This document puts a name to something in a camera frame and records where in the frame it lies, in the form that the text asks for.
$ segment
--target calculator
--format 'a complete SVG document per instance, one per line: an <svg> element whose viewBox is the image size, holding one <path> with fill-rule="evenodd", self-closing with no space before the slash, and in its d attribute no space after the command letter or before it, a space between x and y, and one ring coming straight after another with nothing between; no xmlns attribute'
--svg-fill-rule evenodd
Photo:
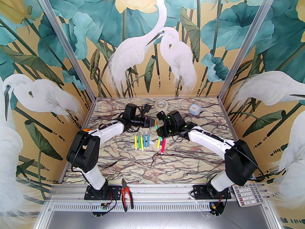
<svg viewBox="0 0 305 229"><path fill-rule="evenodd" d="M254 181L247 181L244 186L233 185L232 187L240 207L249 207L264 203L264 199Z"/></svg>

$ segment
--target vented metal plate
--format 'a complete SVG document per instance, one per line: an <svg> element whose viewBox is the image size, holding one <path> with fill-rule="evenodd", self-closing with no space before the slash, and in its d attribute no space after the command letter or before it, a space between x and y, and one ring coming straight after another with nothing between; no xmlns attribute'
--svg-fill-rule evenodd
<svg viewBox="0 0 305 229"><path fill-rule="evenodd" d="M53 211L78 211L78 212L102 212L101 203L55 203ZM114 212L124 212L121 202L118 202L112 210ZM208 202L199 203L143 203L135 204L134 209L128 206L127 212L192 212L210 211Z"/></svg>

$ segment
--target egret beak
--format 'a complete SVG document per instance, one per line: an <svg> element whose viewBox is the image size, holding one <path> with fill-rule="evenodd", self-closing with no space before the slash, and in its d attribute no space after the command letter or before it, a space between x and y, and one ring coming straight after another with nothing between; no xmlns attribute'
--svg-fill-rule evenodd
<svg viewBox="0 0 305 229"><path fill-rule="evenodd" d="M9 105L10 105L10 96L9 96L9 89L11 87L8 87L4 91L4 103L5 103L5 121L7 121L7 114L9 111Z"/></svg>
<svg viewBox="0 0 305 229"><path fill-rule="evenodd" d="M305 98L305 95L301 95L301 94L289 94L289 96L303 97L303 98Z"/></svg>
<svg viewBox="0 0 305 229"><path fill-rule="evenodd" d="M149 43L146 44L146 46L148 46L149 44L151 44L154 40L157 40L159 35L164 34L164 31L159 32L153 39L150 40Z"/></svg>

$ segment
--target black mounting plate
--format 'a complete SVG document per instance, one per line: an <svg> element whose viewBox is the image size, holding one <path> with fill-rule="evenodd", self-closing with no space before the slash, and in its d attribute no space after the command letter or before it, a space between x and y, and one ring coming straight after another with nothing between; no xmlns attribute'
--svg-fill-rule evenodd
<svg viewBox="0 0 305 229"><path fill-rule="evenodd" d="M108 185L108 192L111 192L112 197L114 197L117 201L121 198L122 186L112 186ZM93 191L91 186L87 186L87 190L84 196L84 200L111 200L110 195L106 198L101 198L96 192Z"/></svg>
<svg viewBox="0 0 305 229"><path fill-rule="evenodd" d="M211 199L209 197L209 193L207 191L207 185L194 185L193 186L193 191L192 195L195 197L196 200L204 200L204 199ZM219 193L219 195L217 197L215 197L215 199L231 199L231 194L230 194L230 190L227 187L225 190L223 190L222 192Z"/></svg>

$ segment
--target marker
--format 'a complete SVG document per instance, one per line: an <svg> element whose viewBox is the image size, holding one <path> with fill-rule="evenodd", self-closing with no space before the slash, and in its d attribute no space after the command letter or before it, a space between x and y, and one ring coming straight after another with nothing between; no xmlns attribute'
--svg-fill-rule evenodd
<svg viewBox="0 0 305 229"><path fill-rule="evenodd" d="M141 139L140 139L140 136L138 136L137 139L138 139L138 142L139 142L139 143L138 143L139 150L141 150Z"/></svg>
<svg viewBox="0 0 305 229"><path fill-rule="evenodd" d="M156 128L156 130L158 130L158 126L157 125L155 126L155 128ZM160 141L162 141L162 137L161 136L159 136L159 139L160 139Z"/></svg>
<svg viewBox="0 0 305 229"><path fill-rule="evenodd" d="M149 148L149 134L147 135L147 148Z"/></svg>
<svg viewBox="0 0 305 229"><path fill-rule="evenodd" d="M166 142L166 138L163 139L161 154L163 154L164 152L165 142Z"/></svg>
<svg viewBox="0 0 305 229"><path fill-rule="evenodd" d="M160 147L160 138L158 138L158 143L157 143L157 148L159 149L159 147Z"/></svg>
<svg viewBox="0 0 305 229"><path fill-rule="evenodd" d="M143 135L144 149L146 149L146 135Z"/></svg>
<svg viewBox="0 0 305 229"><path fill-rule="evenodd" d="M134 136L134 149L137 149L137 136Z"/></svg>
<svg viewBox="0 0 305 229"><path fill-rule="evenodd" d="M143 137L141 136L141 150L144 150Z"/></svg>

